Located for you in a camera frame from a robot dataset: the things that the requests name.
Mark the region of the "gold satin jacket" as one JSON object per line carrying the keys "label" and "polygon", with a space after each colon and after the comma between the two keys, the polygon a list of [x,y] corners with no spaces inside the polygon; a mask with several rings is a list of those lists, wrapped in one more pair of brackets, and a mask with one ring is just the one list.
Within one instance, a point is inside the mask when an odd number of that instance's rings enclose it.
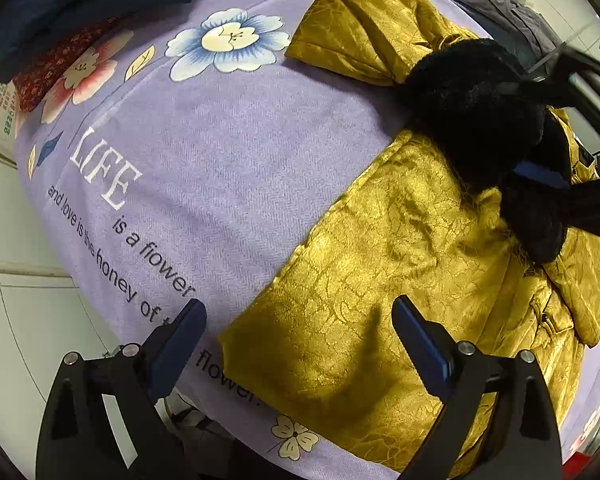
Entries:
{"label": "gold satin jacket", "polygon": [[534,263],[500,210],[500,192],[468,197],[434,144],[399,133],[222,333],[225,374],[257,401],[240,440],[309,477],[405,466],[441,404],[391,328],[400,294],[482,350],[538,352],[565,419],[600,340],[600,238],[569,229]]}

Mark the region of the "grey blanket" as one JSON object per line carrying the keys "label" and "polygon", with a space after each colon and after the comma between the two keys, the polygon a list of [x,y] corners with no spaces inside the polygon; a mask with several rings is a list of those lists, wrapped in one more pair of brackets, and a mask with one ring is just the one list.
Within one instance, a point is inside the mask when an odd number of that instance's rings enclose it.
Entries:
{"label": "grey blanket", "polygon": [[528,70],[562,45],[545,18],[518,0],[453,0]]}

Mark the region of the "purple floral bed sheet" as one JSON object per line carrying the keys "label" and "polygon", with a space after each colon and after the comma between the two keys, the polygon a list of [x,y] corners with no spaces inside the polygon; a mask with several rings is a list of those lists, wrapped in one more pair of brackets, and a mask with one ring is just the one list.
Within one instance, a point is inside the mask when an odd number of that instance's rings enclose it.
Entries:
{"label": "purple floral bed sheet", "polygon": [[[451,0],[192,0],[88,47],[16,141],[59,259],[124,342],[192,299],[207,327],[178,390],[247,452],[251,478],[302,474],[240,440],[257,401],[224,372],[224,330],[405,129],[393,93],[423,56],[480,27]],[[600,340],[559,419],[571,455],[600,417]]]}

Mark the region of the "red patterned cloth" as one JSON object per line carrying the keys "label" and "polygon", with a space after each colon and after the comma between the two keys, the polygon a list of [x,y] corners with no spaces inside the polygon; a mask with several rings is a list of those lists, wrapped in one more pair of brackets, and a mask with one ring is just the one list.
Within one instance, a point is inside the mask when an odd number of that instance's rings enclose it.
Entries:
{"label": "red patterned cloth", "polygon": [[109,32],[118,21],[118,18],[108,18],[82,27],[35,56],[20,73],[12,78],[18,94],[20,110],[23,112],[34,110],[48,90],[58,81],[60,75],[88,47]]}

